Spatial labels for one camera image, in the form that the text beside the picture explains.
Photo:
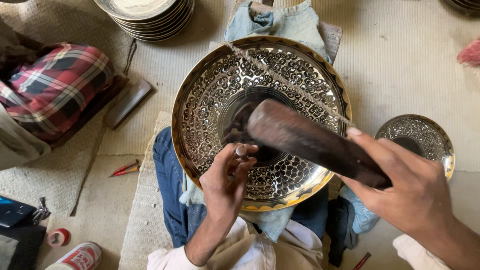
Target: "scalloped rim border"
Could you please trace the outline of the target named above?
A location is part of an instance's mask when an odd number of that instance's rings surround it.
[[[347,117],[352,119],[351,103],[350,103],[350,99],[348,98],[347,90],[345,89],[345,84],[343,83],[342,79],[340,78],[340,75],[338,75],[338,73],[333,68],[333,66],[329,62],[327,62],[327,60],[325,60],[325,58],[323,58],[316,51],[312,50],[311,48],[309,48],[309,47],[307,47],[307,46],[305,46],[305,45],[303,45],[303,44],[301,44],[301,43],[299,43],[295,40],[284,38],[284,37],[276,37],[276,36],[244,37],[244,38],[236,39],[236,40],[232,41],[232,43],[234,45],[237,45],[237,44],[242,44],[245,41],[261,41],[263,39],[267,40],[267,41],[272,41],[272,42],[283,42],[287,45],[295,46],[298,49],[300,49],[301,51],[312,55],[322,66],[325,67],[325,69],[330,73],[330,76],[332,77],[334,82],[343,90],[342,91],[342,99],[343,99],[343,102],[344,102],[345,114],[346,114]],[[180,162],[180,165],[185,170],[185,173],[192,180],[192,182],[195,185],[197,185],[197,187],[199,187],[200,189],[202,189],[202,186],[200,185],[199,179],[192,176],[192,172],[185,167],[185,161],[180,156],[180,147],[179,147],[178,142],[177,142],[178,141],[178,134],[174,131],[175,127],[177,125],[177,119],[175,118],[175,114],[178,112],[179,107],[180,107],[180,105],[178,103],[178,100],[181,97],[181,95],[183,94],[183,88],[185,87],[185,85],[188,82],[190,82],[190,80],[192,78],[192,74],[194,72],[198,71],[203,66],[204,62],[209,61],[213,57],[215,57],[217,52],[225,51],[225,50],[230,50],[230,49],[222,44],[218,48],[214,49],[213,51],[211,51],[210,53],[205,55],[200,61],[198,61],[198,63],[187,74],[185,79],[183,79],[183,83],[181,84],[181,86],[179,88],[179,91],[177,93],[177,96],[175,97],[175,102],[173,104],[173,109],[172,109],[171,133],[172,133],[172,141],[173,141],[173,147],[175,149],[175,154],[176,154],[176,156],[177,156],[177,158]],[[325,186],[328,183],[328,181],[330,181],[330,179],[332,178],[333,175],[334,175],[333,172],[329,171],[329,173],[326,176],[323,177],[322,182],[318,185],[315,185],[312,188],[311,193],[304,193],[300,196],[300,198],[290,200],[286,204],[281,204],[280,203],[280,204],[276,204],[273,207],[261,206],[259,208],[255,207],[255,206],[245,207],[244,205],[242,205],[241,210],[261,212],[261,211],[272,211],[272,210],[282,209],[282,208],[285,208],[285,207],[290,207],[290,206],[296,205],[296,204],[300,203],[301,201],[307,199],[308,197],[312,196],[317,191],[319,191],[323,186]]]
[[[389,122],[395,120],[395,119],[399,119],[399,118],[403,118],[403,117],[415,117],[415,118],[420,118],[422,120],[425,120],[427,122],[429,122],[430,124],[432,124],[439,132],[440,134],[444,137],[445,141],[447,142],[447,146],[448,146],[448,153],[450,154],[450,165],[448,165],[448,167],[446,168],[447,171],[445,172],[445,177],[447,178],[447,181],[450,180],[450,178],[452,178],[452,175],[453,175],[453,170],[455,168],[455,154],[453,152],[453,145],[452,145],[452,140],[450,140],[450,137],[447,135],[447,132],[445,132],[445,130],[439,125],[437,124],[437,122],[435,122],[434,120],[428,118],[428,117],[425,117],[423,115],[419,115],[419,114],[402,114],[402,115],[398,115],[398,116],[395,116],[391,119],[389,119],[388,121],[386,121],[378,130],[377,132],[375,133],[375,139],[378,139],[377,135],[378,135],[378,132],[386,125],[388,124]]]

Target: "fingernail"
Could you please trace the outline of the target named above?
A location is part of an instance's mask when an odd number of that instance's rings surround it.
[[[351,127],[349,129],[347,129],[347,133],[350,136],[358,136],[358,135],[362,134],[362,131],[360,131],[360,129],[358,129],[358,128]]]

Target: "tool handle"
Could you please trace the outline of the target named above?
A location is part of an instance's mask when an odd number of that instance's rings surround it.
[[[360,146],[275,100],[258,105],[249,118],[248,132],[267,146],[368,186],[392,186],[390,178]]]

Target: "stack of plates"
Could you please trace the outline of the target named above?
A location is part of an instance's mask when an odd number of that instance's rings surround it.
[[[95,0],[129,35],[144,41],[173,37],[188,23],[194,0]]]
[[[480,13],[480,0],[445,0],[454,8],[470,14]]]

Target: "black cloth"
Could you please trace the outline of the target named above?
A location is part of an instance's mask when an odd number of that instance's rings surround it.
[[[336,267],[342,263],[345,248],[353,249],[357,244],[357,234],[352,229],[354,219],[355,209],[348,200],[338,197],[328,202],[326,232],[332,239],[328,259]]]

